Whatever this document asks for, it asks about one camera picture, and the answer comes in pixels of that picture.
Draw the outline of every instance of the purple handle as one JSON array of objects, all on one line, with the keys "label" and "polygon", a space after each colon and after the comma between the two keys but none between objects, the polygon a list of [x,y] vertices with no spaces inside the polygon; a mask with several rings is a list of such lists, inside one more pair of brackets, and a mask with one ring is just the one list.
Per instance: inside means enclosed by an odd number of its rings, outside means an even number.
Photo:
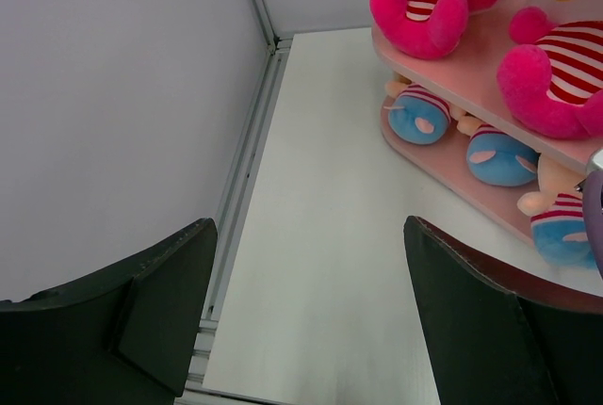
[{"label": "purple handle", "polygon": [[603,276],[603,170],[588,175],[583,192],[582,211],[586,235],[595,255],[599,274]]}]

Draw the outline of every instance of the display rack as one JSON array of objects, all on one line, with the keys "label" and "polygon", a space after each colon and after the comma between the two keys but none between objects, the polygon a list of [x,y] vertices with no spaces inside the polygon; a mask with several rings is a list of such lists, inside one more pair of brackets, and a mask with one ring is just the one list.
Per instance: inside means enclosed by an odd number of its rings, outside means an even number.
[{"label": "display rack", "polygon": [[[578,173],[586,171],[603,138],[558,140],[540,136],[517,121],[505,106],[497,87],[497,67],[513,48],[508,26],[525,0],[508,0],[500,7],[471,18],[459,47],[448,57],[426,61],[408,57],[393,47],[373,26],[377,55],[395,73],[429,89],[477,118],[529,145]],[[442,184],[520,239],[531,243],[530,219],[516,207],[517,200],[537,185],[520,188],[488,186],[477,180],[465,162],[468,138],[456,131],[432,146],[403,141],[389,127],[386,98],[382,107],[383,136],[399,154],[410,159]]]}]

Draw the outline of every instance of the white tabletop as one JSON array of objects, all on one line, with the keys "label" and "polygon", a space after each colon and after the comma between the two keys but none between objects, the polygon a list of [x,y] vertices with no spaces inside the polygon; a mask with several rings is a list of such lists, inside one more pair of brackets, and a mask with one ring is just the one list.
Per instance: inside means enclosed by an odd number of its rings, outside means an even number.
[{"label": "white tabletop", "polygon": [[368,29],[295,37],[206,388],[295,405],[438,403],[404,254],[409,215],[603,295],[596,272],[549,266],[388,147],[390,76]]}]

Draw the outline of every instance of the blue plush toy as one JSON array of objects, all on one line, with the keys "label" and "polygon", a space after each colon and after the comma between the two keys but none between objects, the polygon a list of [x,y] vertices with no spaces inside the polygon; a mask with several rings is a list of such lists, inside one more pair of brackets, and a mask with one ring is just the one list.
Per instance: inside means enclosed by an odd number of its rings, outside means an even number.
[{"label": "blue plush toy", "polygon": [[552,206],[530,221],[536,250],[550,264],[596,269],[586,237],[582,199],[560,193]]},{"label": "blue plush toy", "polygon": [[[473,130],[467,128],[473,124]],[[459,130],[471,136],[467,166],[491,186],[523,186],[537,177],[538,154],[490,124],[472,117],[459,120]]]},{"label": "blue plush toy", "polygon": [[434,144],[450,126],[450,105],[420,85],[409,85],[388,108],[389,125],[405,141]]}]

